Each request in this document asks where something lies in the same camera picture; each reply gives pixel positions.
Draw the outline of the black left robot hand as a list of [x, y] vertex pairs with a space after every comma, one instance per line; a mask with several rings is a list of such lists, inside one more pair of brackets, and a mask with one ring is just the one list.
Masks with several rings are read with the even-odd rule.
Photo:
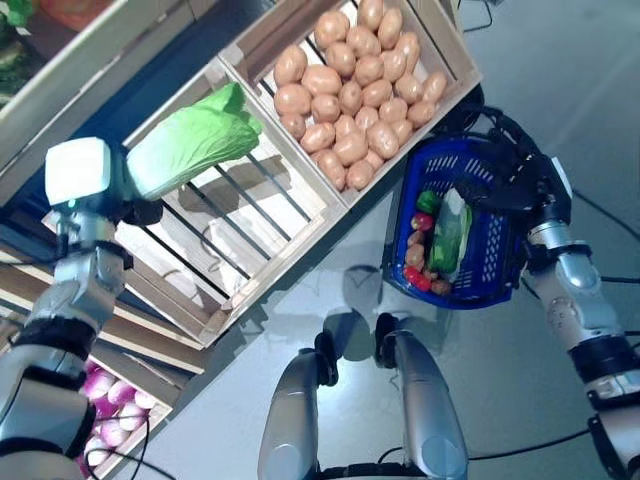
[[116, 142], [108, 142], [110, 153], [110, 179], [103, 192], [106, 216], [115, 224], [124, 222], [133, 226], [158, 223], [163, 215], [161, 200], [146, 200], [137, 190], [129, 173], [127, 150]]

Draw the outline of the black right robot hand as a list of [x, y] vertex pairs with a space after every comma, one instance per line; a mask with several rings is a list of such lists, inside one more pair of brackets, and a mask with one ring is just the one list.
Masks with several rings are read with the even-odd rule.
[[488, 134], [474, 135], [471, 151], [488, 155], [481, 166], [492, 177], [490, 185], [463, 177], [454, 181], [455, 189], [474, 210], [520, 216], [541, 204], [542, 152], [528, 135], [513, 139], [491, 129]]

